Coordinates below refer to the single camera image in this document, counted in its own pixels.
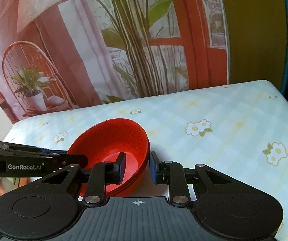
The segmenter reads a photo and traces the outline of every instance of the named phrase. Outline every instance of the table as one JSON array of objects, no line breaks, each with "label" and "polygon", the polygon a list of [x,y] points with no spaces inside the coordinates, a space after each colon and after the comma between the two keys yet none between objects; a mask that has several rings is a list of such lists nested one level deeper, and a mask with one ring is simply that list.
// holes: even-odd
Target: table
[{"label": "table", "polygon": [[[284,211],[276,238],[288,241],[288,102],[270,82],[35,116],[16,123],[5,141],[67,150],[89,127],[112,118],[139,123],[162,161],[206,164],[274,196]],[[167,195],[167,186],[153,185],[147,173],[133,195]]]}]

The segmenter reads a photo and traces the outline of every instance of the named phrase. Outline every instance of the genrobot.ai logo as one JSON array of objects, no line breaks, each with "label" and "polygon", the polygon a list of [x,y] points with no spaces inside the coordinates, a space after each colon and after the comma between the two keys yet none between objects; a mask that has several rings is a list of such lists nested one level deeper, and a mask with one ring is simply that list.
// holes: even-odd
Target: genrobot.ai logo
[{"label": "genrobot.ai logo", "polygon": [[41,170],[42,169],[42,166],[38,165],[38,166],[29,166],[29,165],[12,165],[12,164],[9,164],[8,165],[8,169],[16,169],[16,170]]}]

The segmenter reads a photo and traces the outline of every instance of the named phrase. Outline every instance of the red bowl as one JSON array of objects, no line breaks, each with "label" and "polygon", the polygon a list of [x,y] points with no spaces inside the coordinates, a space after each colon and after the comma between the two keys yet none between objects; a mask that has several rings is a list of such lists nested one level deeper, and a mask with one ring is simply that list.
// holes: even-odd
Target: red bowl
[{"label": "red bowl", "polygon": [[131,193],[141,183],[148,163],[150,146],[144,129],[135,121],[117,118],[103,121],[86,130],[68,150],[68,154],[83,154],[88,158],[86,168],[94,164],[114,162],[120,152],[126,154],[126,169],[121,185],[108,185],[106,194]]}]

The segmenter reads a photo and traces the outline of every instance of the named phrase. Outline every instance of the daisy pattern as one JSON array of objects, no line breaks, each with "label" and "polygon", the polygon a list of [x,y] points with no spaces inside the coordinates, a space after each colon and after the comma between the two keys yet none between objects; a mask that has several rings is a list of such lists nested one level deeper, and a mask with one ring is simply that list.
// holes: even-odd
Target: daisy pattern
[{"label": "daisy pattern", "polygon": [[211,122],[203,119],[198,122],[189,122],[186,125],[185,133],[194,137],[204,137],[207,132],[212,132]]},{"label": "daisy pattern", "polygon": [[274,94],[269,94],[269,95],[268,95],[268,98],[269,98],[269,99],[276,99],[276,98],[277,98],[277,96],[276,96],[276,95],[274,95]]},{"label": "daisy pattern", "polygon": [[281,159],[288,156],[286,148],[281,142],[273,142],[272,144],[268,143],[267,148],[263,150],[262,153],[266,155],[267,163],[272,166],[277,166]]},{"label": "daisy pattern", "polygon": [[67,131],[64,131],[63,133],[57,133],[57,135],[53,139],[53,142],[57,144],[58,142],[63,141],[67,134]]},{"label": "daisy pattern", "polygon": [[138,114],[138,113],[142,113],[140,108],[133,109],[129,114]]}]

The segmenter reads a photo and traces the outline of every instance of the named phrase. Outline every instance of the crosshair marking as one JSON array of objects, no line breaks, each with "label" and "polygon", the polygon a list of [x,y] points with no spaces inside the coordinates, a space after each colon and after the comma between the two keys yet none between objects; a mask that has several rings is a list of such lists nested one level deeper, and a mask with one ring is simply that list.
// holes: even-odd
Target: crosshair marking
[{"label": "crosshair marking", "polygon": [[135,203],[136,205],[141,205],[141,204],[143,204],[143,203],[145,203],[145,202],[143,202],[143,201],[141,201],[141,200],[136,200],[135,202],[133,202],[133,203]]}]

